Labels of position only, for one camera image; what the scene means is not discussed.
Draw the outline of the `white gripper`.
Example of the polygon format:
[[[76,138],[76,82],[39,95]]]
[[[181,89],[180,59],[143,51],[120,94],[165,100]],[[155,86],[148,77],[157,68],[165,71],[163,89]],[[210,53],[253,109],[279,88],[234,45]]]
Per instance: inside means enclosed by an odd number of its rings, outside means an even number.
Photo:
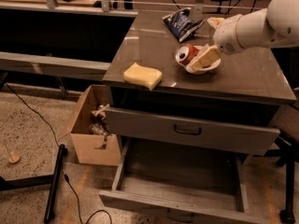
[[[206,20],[211,28],[216,29],[213,35],[216,46],[198,47],[199,52],[186,66],[189,73],[205,73],[217,68],[221,64],[221,51],[235,54],[244,50],[237,39],[237,24],[241,17],[238,14],[228,19],[210,17]]]

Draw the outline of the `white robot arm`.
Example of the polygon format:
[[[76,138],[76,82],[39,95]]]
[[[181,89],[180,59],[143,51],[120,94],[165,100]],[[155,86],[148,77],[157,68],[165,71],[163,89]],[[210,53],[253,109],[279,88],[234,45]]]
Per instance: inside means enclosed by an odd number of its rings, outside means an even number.
[[[215,29],[213,46],[204,45],[185,69],[203,74],[223,54],[231,55],[254,47],[278,48],[299,45],[299,0],[271,0],[267,8],[246,15],[207,20]]]

